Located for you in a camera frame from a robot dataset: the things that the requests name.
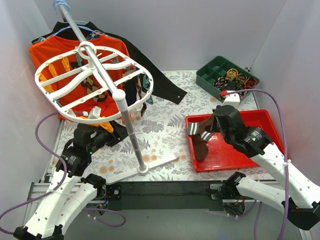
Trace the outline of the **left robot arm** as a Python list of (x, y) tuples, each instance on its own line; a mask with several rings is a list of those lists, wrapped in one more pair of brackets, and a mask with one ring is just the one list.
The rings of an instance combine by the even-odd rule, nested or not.
[(127, 129), (115, 121), (112, 132), (101, 126), (79, 123), (73, 138), (64, 146), (55, 166), (47, 196), (24, 226), (13, 236), (18, 240), (62, 240), (77, 215), (93, 199), (108, 194), (106, 180), (93, 173), (83, 177), (92, 155), (104, 146), (113, 147), (128, 136)]

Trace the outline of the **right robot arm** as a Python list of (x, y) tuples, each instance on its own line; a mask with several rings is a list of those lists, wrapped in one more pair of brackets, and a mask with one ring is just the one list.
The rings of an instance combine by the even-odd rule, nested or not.
[(213, 114), (212, 127), (221, 133), (224, 141), (264, 168), (282, 187), (274, 188), (235, 172), (214, 193), (223, 199), (256, 199), (281, 213), (286, 209), (285, 194), (288, 194), (286, 218), (293, 225), (308, 231), (319, 223), (320, 187), (285, 160), (278, 146), (261, 128), (246, 126), (233, 106), (220, 106)]

